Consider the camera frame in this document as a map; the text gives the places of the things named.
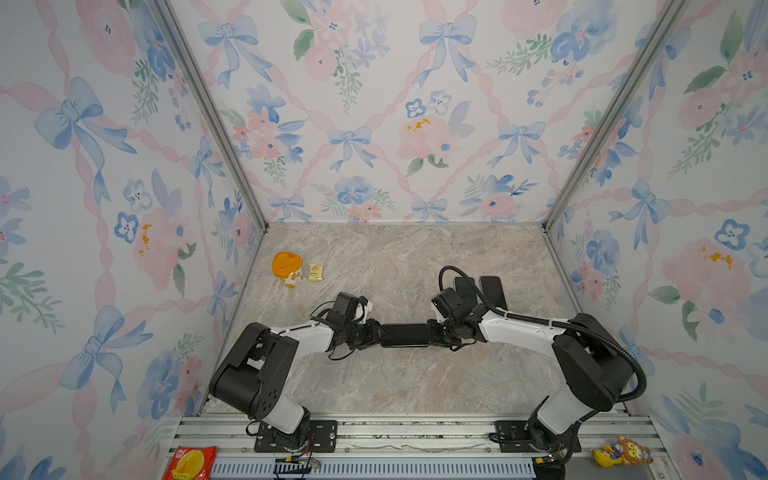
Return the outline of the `black phone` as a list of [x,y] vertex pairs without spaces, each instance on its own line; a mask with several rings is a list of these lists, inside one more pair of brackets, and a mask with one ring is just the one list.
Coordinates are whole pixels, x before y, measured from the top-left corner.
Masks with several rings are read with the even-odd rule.
[[422,348],[430,345],[427,324],[385,324],[381,327],[382,348]]
[[475,291],[475,281],[473,278],[468,279],[461,276],[454,279],[454,289],[459,294],[461,299],[470,306],[478,304],[478,298]]

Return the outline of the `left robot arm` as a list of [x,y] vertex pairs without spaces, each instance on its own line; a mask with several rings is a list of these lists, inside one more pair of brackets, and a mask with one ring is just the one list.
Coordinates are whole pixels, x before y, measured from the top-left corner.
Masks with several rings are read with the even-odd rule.
[[375,344],[371,310],[366,297],[341,292],[305,323],[282,330],[247,325],[215,370],[209,395],[283,434],[304,433],[308,411],[283,394],[293,364],[341,345],[355,351]]

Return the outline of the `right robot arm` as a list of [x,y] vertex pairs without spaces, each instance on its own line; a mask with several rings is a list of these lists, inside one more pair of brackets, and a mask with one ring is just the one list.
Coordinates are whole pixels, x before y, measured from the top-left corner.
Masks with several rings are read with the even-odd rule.
[[631,355],[610,338],[593,317],[542,319],[484,303],[471,304],[452,288],[432,299],[433,323],[450,347],[473,342],[518,346],[552,356],[565,385],[547,396],[523,428],[523,439],[534,451],[566,446],[575,426],[612,410],[638,367]]

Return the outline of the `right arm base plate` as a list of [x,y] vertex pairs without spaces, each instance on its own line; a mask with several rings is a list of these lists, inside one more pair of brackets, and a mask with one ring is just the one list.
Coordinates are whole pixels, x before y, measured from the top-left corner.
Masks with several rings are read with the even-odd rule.
[[503,453],[527,453],[533,455],[580,453],[581,443],[569,429],[555,434],[535,423],[530,426],[525,420],[499,420],[488,438],[498,444]]

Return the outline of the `black phone screen up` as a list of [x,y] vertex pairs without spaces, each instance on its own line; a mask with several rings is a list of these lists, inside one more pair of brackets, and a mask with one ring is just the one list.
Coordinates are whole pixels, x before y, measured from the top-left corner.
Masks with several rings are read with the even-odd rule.
[[501,310],[507,309],[506,297],[499,277],[482,276],[480,285],[485,298],[493,307]]

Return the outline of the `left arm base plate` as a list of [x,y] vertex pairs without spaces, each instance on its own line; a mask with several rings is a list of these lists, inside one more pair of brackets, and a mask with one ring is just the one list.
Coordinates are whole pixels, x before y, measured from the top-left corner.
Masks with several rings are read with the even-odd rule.
[[294,433],[260,424],[255,434],[256,453],[333,453],[338,439],[338,422],[335,420],[306,420]]

